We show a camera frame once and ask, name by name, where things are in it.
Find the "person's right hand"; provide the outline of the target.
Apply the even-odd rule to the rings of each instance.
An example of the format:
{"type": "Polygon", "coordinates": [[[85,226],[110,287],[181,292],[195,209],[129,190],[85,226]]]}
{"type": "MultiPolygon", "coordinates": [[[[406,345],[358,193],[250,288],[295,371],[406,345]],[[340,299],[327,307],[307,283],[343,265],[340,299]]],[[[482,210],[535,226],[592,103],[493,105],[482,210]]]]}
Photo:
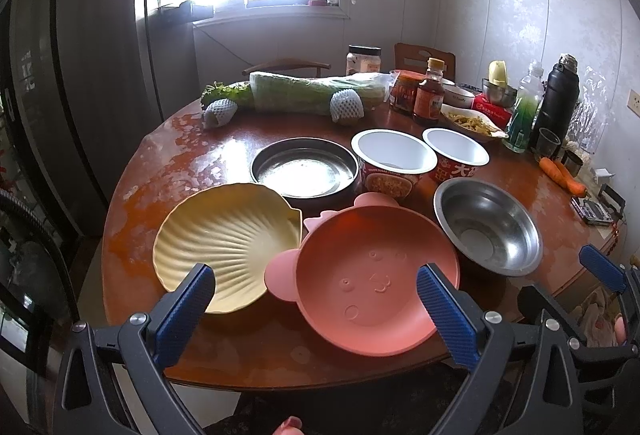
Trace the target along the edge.
{"type": "Polygon", "coordinates": [[[622,314],[615,318],[614,322],[615,339],[618,345],[624,345],[627,340],[625,320],[622,314]]]}

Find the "person's left hand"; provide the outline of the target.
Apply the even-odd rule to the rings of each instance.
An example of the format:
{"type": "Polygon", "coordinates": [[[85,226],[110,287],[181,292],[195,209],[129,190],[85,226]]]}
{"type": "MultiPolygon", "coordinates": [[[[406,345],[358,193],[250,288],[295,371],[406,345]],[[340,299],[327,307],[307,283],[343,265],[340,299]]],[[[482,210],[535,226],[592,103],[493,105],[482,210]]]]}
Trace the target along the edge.
{"type": "Polygon", "coordinates": [[[289,417],[273,432],[273,435],[304,435],[302,421],[296,417],[289,417]]]}

